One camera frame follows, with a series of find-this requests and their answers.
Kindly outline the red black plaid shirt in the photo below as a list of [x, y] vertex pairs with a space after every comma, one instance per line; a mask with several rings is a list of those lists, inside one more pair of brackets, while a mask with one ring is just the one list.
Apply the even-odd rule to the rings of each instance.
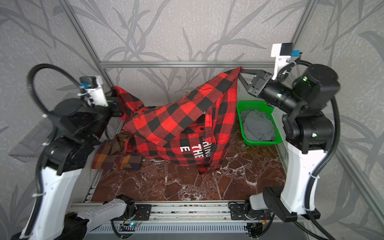
[[129, 134], [126, 153], [198, 167], [200, 174], [219, 170], [233, 136], [238, 95], [238, 67], [218, 74], [182, 99], [147, 108], [115, 87]]

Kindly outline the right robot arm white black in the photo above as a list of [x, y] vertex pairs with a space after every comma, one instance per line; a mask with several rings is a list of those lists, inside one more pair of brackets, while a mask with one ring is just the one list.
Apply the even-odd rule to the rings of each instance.
[[337, 73], [321, 64], [306, 63], [306, 70], [291, 87], [263, 70], [241, 70], [253, 75], [248, 83], [239, 76], [248, 93], [283, 111], [282, 123], [288, 144], [289, 164], [283, 187], [268, 187], [252, 195], [245, 212], [268, 210], [284, 222], [298, 216], [318, 220], [315, 192], [320, 171], [331, 160], [340, 140], [340, 116], [336, 93]]

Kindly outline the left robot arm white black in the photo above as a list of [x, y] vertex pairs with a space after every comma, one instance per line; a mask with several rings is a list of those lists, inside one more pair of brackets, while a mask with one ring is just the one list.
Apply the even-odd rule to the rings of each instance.
[[91, 211], [67, 210], [76, 181], [109, 120], [122, 115], [116, 95], [105, 100], [97, 105], [94, 100], [71, 98], [48, 112], [54, 128], [36, 167], [35, 205], [14, 240], [81, 240], [106, 222], [135, 214], [134, 200], [124, 195]]

